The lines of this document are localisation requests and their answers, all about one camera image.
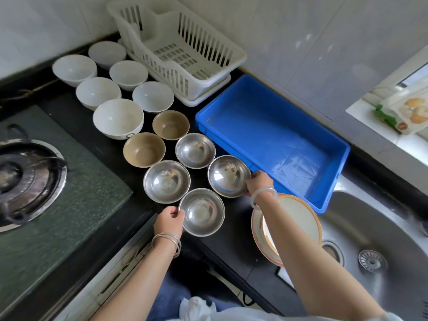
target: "sink drain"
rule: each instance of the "sink drain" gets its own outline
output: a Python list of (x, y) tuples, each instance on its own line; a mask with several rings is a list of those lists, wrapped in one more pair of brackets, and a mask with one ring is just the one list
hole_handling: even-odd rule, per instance
[(340, 263), (342, 266), (345, 265), (345, 259), (343, 258), (342, 251), (340, 251), (340, 249), (339, 249), (339, 247), (337, 245), (335, 245), (331, 241), (323, 241), (323, 243), (321, 244), (321, 246), (338, 263)]
[(382, 273), (388, 268), (387, 260), (378, 252), (363, 250), (358, 254), (361, 266), (371, 273)]

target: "bracelet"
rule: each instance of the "bracelet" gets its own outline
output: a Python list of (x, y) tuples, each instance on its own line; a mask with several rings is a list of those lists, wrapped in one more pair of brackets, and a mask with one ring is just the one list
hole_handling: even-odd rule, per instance
[(179, 240), (179, 238), (177, 238), (174, 234), (169, 232), (162, 232), (162, 233), (156, 234), (152, 239), (152, 248), (154, 247), (154, 241), (158, 237), (164, 237), (175, 244), (175, 247), (177, 248), (177, 252), (174, 254), (174, 258), (177, 258), (181, 251), (181, 241)]
[(270, 187), (263, 187), (260, 189), (257, 189), (252, 195), (251, 198), (249, 199), (249, 203), (251, 204), (251, 207), (254, 208), (255, 210), (260, 210), (260, 207), (258, 205), (254, 205), (254, 200), (257, 197), (258, 194), (264, 192), (264, 191), (270, 191), (274, 196), (275, 196), (275, 200), (278, 199), (278, 192), (274, 189), (274, 188), (270, 188)]

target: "tiled wall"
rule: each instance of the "tiled wall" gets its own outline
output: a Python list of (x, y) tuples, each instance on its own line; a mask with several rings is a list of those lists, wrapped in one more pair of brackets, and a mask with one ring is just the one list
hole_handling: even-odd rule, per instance
[[(114, 32), (108, 1), (0, 0), (0, 78)], [(393, 142), (345, 110), (428, 44), (428, 0), (180, 1), (247, 51), (245, 69), (388, 166)]]

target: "plate with red rim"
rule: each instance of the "plate with red rim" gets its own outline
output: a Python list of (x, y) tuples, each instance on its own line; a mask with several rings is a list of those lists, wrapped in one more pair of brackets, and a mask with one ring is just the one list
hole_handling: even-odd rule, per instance
[[(293, 195), (278, 194), (278, 201), (309, 237), (321, 245), (321, 224), (312, 208), (304, 200)], [(251, 230), (257, 247), (266, 259), (277, 266), (284, 267), (261, 210), (253, 210)]]

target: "person's left hand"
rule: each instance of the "person's left hand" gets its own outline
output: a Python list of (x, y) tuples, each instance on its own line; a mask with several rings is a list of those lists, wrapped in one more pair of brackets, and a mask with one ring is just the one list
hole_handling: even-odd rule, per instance
[(185, 211), (175, 206), (168, 206), (158, 215), (154, 222), (154, 234), (168, 232), (174, 234), (177, 238), (183, 233), (183, 222), (185, 220)]

